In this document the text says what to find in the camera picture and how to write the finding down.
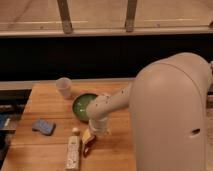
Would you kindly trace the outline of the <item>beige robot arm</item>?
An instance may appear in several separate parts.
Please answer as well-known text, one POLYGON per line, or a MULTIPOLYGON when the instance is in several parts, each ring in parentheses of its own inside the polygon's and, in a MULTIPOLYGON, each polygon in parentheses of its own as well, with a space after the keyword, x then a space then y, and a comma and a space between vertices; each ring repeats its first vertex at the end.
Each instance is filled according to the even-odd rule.
POLYGON ((107 130, 108 114, 130 111, 137 171, 206 171, 210 64, 178 53, 142 69, 127 87, 86 107, 89 130, 107 130))

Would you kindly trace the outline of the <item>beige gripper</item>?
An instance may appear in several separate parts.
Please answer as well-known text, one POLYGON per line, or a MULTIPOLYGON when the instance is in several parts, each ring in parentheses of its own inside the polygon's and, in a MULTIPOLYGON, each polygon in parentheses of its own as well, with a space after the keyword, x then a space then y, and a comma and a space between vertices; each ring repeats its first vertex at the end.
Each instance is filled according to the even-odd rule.
POLYGON ((108 118, 102 118, 99 120, 90 119, 89 120, 89 129, 86 129, 82 136, 82 142, 88 144, 93 142, 96 139, 95 135, 107 134, 108 133, 108 118))

